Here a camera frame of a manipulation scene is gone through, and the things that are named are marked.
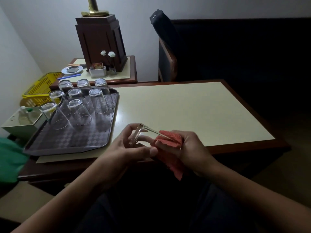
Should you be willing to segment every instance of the green cloth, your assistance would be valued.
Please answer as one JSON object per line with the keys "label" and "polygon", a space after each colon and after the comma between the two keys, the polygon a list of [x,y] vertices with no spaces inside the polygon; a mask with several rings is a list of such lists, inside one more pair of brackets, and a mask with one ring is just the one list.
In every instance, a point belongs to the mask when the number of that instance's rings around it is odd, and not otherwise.
{"label": "green cloth", "polygon": [[17,176],[29,156],[23,148],[7,138],[0,138],[0,184],[17,182]]}

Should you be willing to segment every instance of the white wall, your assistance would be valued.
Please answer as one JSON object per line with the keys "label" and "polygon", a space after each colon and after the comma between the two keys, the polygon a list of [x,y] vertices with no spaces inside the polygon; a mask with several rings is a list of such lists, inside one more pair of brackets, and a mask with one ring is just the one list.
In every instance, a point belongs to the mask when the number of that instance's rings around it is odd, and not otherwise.
{"label": "white wall", "polygon": [[[139,81],[158,78],[158,37],[149,17],[171,19],[303,17],[311,0],[97,0],[119,19],[127,55],[135,55]],[[43,72],[83,57],[75,18],[87,0],[0,0],[8,18]]]}
{"label": "white wall", "polygon": [[[23,94],[42,75],[0,7],[0,125],[19,108]],[[0,129],[0,136],[8,133]]]}

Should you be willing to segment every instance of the plastic basket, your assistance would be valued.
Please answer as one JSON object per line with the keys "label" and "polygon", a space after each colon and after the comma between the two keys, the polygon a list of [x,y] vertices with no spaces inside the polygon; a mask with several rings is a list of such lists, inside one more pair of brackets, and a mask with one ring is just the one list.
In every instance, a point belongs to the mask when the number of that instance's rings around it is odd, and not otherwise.
{"label": "plastic basket", "polygon": [[47,101],[51,101],[49,97],[50,85],[60,77],[61,72],[47,73],[38,81],[36,81],[31,88],[25,92],[22,97],[26,99],[26,104],[29,106],[40,106]]}

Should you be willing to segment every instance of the red cloth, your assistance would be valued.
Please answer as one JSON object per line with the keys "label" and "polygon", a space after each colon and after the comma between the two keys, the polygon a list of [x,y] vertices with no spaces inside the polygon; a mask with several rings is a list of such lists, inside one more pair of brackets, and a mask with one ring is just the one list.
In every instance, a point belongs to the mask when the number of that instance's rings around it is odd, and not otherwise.
{"label": "red cloth", "polygon": [[[179,134],[168,132],[168,131],[160,131],[161,134],[172,138],[175,142],[168,140],[165,137],[157,136],[155,139],[156,141],[160,141],[163,144],[175,147],[175,148],[181,148],[183,145],[183,139]],[[174,173],[175,177],[178,180],[181,180],[183,177],[183,173],[185,170],[185,165],[180,161],[179,158],[176,157],[176,155],[166,152],[160,148],[158,148],[159,152],[157,154],[157,158],[161,160],[163,163],[165,163],[169,169]]]}

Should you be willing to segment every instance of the checkered tray pattern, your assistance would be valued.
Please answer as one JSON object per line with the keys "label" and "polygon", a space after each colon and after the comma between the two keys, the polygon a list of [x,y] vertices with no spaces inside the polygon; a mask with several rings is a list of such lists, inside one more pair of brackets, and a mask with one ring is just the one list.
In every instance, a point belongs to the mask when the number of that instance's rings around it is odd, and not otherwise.
{"label": "checkered tray pattern", "polygon": [[33,156],[82,153],[107,145],[119,99],[117,90],[110,89],[110,92],[114,103],[113,109],[104,114],[97,114],[91,106],[89,112],[92,121],[84,126],[76,125],[71,115],[67,117],[72,126],[68,125],[59,130],[52,129],[45,121],[26,144],[24,153]]}

